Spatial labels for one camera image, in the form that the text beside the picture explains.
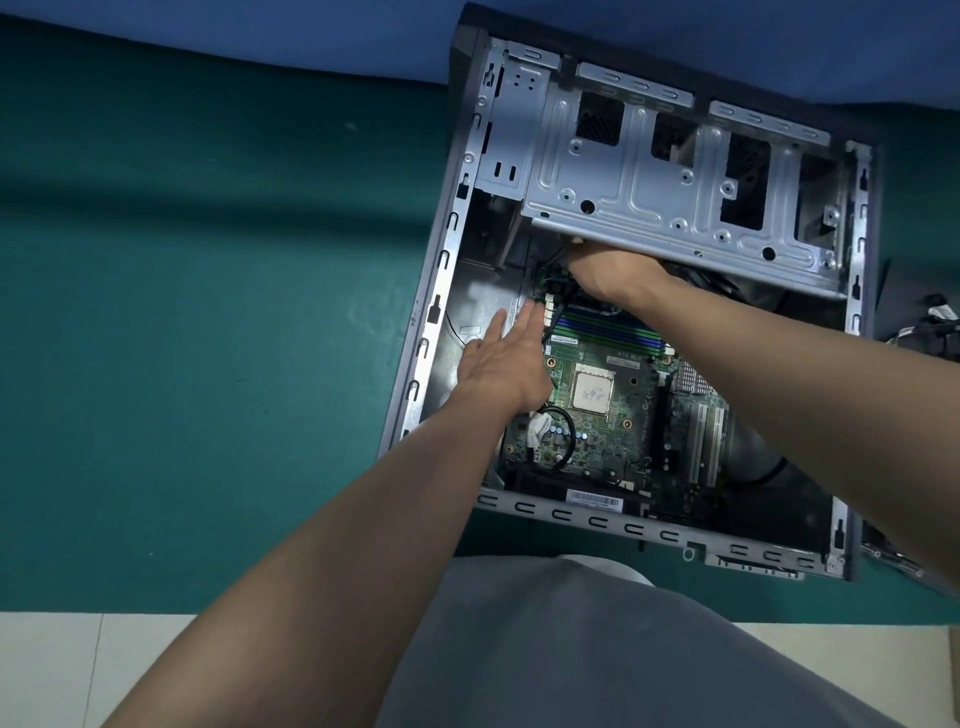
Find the floor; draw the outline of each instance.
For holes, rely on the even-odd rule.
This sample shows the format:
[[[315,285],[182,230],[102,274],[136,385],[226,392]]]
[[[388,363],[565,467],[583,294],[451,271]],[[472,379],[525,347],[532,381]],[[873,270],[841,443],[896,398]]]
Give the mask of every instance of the floor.
[[[0,613],[5,728],[96,728],[192,618]],[[956,728],[946,627],[738,626],[907,728]]]

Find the pci slot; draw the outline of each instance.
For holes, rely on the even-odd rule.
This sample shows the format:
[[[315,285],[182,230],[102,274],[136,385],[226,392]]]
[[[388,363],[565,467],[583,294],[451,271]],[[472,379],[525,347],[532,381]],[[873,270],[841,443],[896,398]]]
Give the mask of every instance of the pci slot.
[[[711,407],[707,415],[704,450],[707,453],[707,471],[704,473],[704,485],[713,488],[717,484],[717,471],[720,469],[720,450],[723,445],[723,425],[727,410],[723,407]]]
[[[708,407],[698,404],[690,412],[690,431],[686,440],[686,481],[700,482],[700,465],[704,449],[704,431],[707,429]]]

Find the blue ram slot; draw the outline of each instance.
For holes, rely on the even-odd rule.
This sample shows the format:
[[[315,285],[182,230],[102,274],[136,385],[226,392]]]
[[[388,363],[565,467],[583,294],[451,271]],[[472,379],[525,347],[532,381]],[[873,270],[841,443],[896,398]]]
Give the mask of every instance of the blue ram slot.
[[[638,333],[624,331],[617,328],[607,328],[601,326],[595,326],[593,324],[587,324],[583,321],[574,321],[567,319],[564,316],[561,316],[557,321],[558,327],[569,328],[571,331],[583,331],[584,333],[592,333],[595,336],[603,336],[607,339],[612,339],[613,341],[623,341],[630,344],[639,344],[641,346],[649,347],[650,349],[660,350],[663,348],[663,342],[660,339],[651,339],[648,336],[641,336]]]

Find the sticker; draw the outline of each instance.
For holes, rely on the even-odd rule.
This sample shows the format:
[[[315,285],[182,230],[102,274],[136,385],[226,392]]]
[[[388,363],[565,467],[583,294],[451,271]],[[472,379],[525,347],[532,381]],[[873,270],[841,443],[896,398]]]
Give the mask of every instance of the sticker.
[[[566,492],[566,502],[574,505],[585,505],[587,508],[599,508],[602,511],[623,513],[622,497],[600,496],[596,493],[568,490]]]
[[[640,368],[640,362],[631,361],[630,359],[621,359],[619,356],[608,356],[607,363],[613,364],[617,367],[630,367],[631,369]]]

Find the left hand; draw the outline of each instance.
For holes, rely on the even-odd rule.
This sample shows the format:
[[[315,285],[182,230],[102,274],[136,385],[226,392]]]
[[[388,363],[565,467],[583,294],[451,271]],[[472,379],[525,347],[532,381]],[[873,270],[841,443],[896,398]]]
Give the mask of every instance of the left hand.
[[[493,314],[483,339],[464,346],[451,398],[474,395],[513,416],[540,407],[553,392],[543,364],[542,303],[524,302],[510,332],[501,338],[507,320],[503,308]]]

